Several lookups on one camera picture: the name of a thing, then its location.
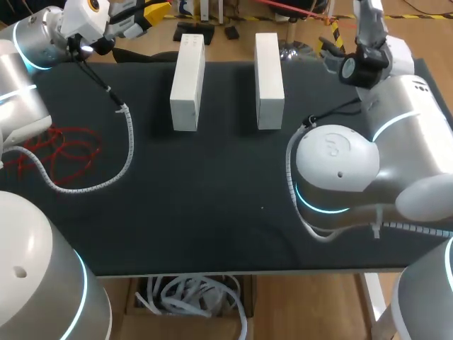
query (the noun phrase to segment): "table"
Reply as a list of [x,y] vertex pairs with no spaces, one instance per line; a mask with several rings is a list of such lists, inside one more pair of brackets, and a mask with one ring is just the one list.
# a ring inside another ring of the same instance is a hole
[[[356,96],[320,62],[282,64],[286,101],[278,131],[256,130],[252,62],[207,64],[195,133],[171,127],[168,98],[175,64],[94,68],[132,113],[136,151],[125,177],[94,193],[61,195],[35,172],[18,180],[8,171],[0,188],[36,204],[97,276],[376,271],[406,267],[443,241],[392,229],[375,240],[371,229],[363,228],[321,244],[300,225],[287,192],[287,142],[305,117]],[[416,73],[427,80],[452,124],[422,60]],[[35,81],[57,126],[91,128],[103,139],[94,167],[71,187],[116,175],[127,154],[127,130],[105,92],[72,64]],[[333,116],[323,123],[367,135],[362,116]],[[445,223],[437,227],[453,229]]]

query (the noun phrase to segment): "white block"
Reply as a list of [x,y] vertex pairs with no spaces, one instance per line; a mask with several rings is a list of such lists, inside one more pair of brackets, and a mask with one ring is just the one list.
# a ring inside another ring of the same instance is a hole
[[201,21],[210,20],[210,0],[200,0]]
[[224,23],[224,0],[219,0],[219,23]]
[[170,95],[174,130],[197,130],[204,76],[203,34],[183,34]]
[[280,129],[285,106],[285,93],[277,33],[256,33],[255,85],[258,129]]

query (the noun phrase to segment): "white tangled cable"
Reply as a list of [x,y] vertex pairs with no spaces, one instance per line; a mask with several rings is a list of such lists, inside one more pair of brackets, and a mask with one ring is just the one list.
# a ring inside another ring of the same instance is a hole
[[52,179],[50,179],[49,175],[47,174],[44,166],[42,165],[41,161],[33,154],[30,150],[26,149],[25,147],[19,147],[19,146],[13,146],[13,147],[7,147],[4,150],[4,154],[7,152],[11,151],[17,151],[17,152],[22,152],[26,156],[28,156],[32,162],[36,165],[38,168],[38,171],[40,172],[42,178],[44,179],[44,182],[53,190],[59,192],[59,193],[70,193],[70,194],[77,194],[77,193],[89,193],[91,191],[95,191],[98,189],[105,188],[106,186],[109,186],[110,184],[115,183],[117,180],[119,180],[121,177],[124,176],[126,171],[129,169],[130,164],[132,163],[132,158],[134,156],[134,128],[132,126],[132,117],[130,115],[129,107],[124,103],[121,105],[121,109],[116,111],[117,113],[124,113],[125,118],[126,118],[126,123],[127,123],[127,134],[128,134],[128,139],[129,139],[129,150],[127,152],[127,158],[124,166],[120,170],[120,172],[109,179],[108,181],[91,186],[89,188],[82,188],[82,189],[65,189],[57,186],[54,182],[52,182]]
[[236,284],[236,292],[225,284],[200,275],[181,275],[174,278],[164,286],[160,293],[160,303],[163,309],[156,306],[155,300],[158,299],[161,287],[162,276],[148,278],[147,301],[138,293],[136,298],[143,306],[148,308],[156,315],[198,315],[202,317],[212,317],[219,314],[224,306],[226,295],[230,295],[234,303],[229,305],[229,309],[237,306],[241,319],[241,333],[239,340],[245,340],[247,335],[246,312],[241,302],[241,286],[234,276],[227,275]]

